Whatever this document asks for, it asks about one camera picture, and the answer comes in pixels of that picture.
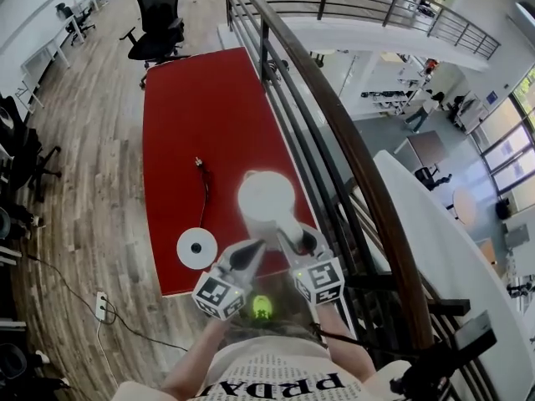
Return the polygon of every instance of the white cable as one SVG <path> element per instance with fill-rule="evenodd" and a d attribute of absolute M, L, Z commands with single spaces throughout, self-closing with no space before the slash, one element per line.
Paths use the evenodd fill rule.
<path fill-rule="evenodd" d="M 108 364 L 108 369 L 110 371 L 111 377 L 114 378 L 115 387 L 119 389 L 119 384 L 117 383 L 117 379 L 114 376 L 114 372 L 111 371 L 110 361 L 108 361 L 108 357 L 106 357 L 106 352 L 104 352 L 104 348 L 102 347 L 102 343 L 100 342 L 100 326 L 102 325 L 102 321 L 99 320 L 99 326 L 97 327 L 97 342 L 99 342 L 100 350 L 102 351 L 102 354 L 104 355 L 104 359 L 106 360 L 106 363 Z"/>

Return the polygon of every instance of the red tabletop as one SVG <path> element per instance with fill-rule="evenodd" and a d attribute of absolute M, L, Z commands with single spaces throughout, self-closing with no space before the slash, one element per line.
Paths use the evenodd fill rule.
<path fill-rule="evenodd" d="M 315 226 L 293 162 L 244 48 L 207 53 L 149 70 L 143 119 L 143 170 L 150 242 L 164 296 L 191 292 L 202 271 L 176 254 L 183 231 L 201 217 L 198 156 L 211 172 L 203 227 L 218 254 L 248 238 L 237 192 L 249 170 L 283 174 L 296 191 L 295 215 Z M 270 251 L 259 276 L 288 268 Z"/>

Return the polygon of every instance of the chair seat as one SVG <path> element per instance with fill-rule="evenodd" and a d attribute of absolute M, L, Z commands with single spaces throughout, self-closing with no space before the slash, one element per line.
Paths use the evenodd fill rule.
<path fill-rule="evenodd" d="M 181 38 L 179 29 L 169 29 L 158 34 L 144 34 L 128 52 L 128 58 L 137 61 L 163 58 L 173 51 L 175 44 L 181 41 Z"/>

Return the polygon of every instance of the person's right arm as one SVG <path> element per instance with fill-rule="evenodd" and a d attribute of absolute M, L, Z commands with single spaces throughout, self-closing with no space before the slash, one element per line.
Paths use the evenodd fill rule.
<path fill-rule="evenodd" d="M 333 303 L 316 306 L 316 311 L 322 330 L 353 338 Z M 333 363 L 354 375 L 360 382 L 365 382 L 375 374 L 374 363 L 364 348 L 334 338 L 326 338 L 326 341 Z"/>

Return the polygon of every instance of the person's left arm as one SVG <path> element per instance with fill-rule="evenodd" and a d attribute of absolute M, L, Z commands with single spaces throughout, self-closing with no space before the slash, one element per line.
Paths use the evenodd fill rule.
<path fill-rule="evenodd" d="M 166 377 L 161 391 L 178 401 L 195 397 L 229 326 L 230 319 L 220 321 L 214 317 L 210 318 L 199 339 Z"/>

